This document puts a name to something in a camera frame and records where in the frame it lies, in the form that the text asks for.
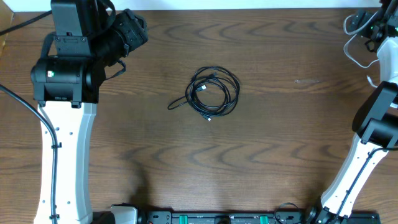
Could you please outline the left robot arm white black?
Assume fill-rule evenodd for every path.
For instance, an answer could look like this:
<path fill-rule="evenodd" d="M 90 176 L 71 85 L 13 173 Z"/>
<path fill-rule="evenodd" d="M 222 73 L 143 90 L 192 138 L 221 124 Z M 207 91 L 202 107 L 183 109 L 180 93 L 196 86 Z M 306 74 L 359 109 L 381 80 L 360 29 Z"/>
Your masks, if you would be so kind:
<path fill-rule="evenodd" d="M 111 1 L 52 1 L 55 31 L 31 71 L 42 120 L 41 188 L 35 223 L 144 223 L 121 203 L 95 212 L 89 193 L 90 137 L 105 69 L 148 40 L 146 20 Z"/>

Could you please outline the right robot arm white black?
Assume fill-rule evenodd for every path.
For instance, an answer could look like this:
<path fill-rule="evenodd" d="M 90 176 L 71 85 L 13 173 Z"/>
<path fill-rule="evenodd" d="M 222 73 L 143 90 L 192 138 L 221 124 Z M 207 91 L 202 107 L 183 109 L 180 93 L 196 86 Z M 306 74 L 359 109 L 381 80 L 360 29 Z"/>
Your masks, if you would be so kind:
<path fill-rule="evenodd" d="M 300 223 L 380 223 L 376 213 L 353 213 L 353 204 L 377 164 L 397 150 L 397 1 L 382 1 L 374 14 L 358 11 L 348 16 L 348 35 L 367 38 L 369 52 L 377 55 L 380 83 L 357 111 L 348 156 L 316 206 L 300 217 Z"/>

